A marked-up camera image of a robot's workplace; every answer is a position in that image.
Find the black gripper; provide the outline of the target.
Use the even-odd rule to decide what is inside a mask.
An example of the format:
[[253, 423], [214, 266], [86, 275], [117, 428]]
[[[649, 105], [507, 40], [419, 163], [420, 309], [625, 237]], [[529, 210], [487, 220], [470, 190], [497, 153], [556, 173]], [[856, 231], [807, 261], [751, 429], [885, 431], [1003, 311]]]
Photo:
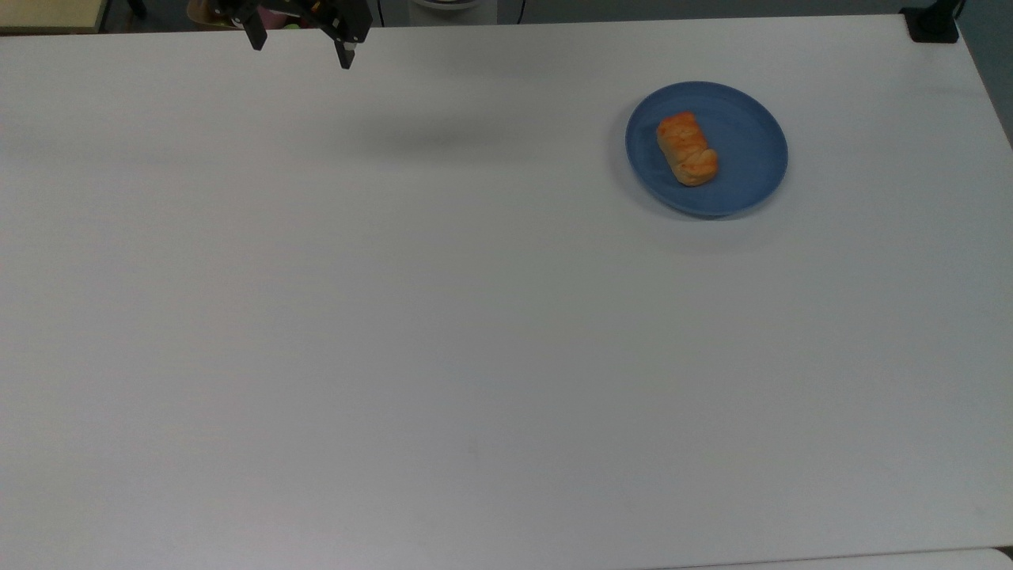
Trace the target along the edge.
[[366, 1], [211, 1], [212, 11], [244, 29], [253, 50], [267, 43], [260, 8], [298, 16], [333, 39], [341, 69], [350, 69], [357, 44], [365, 42], [373, 26], [372, 11]]

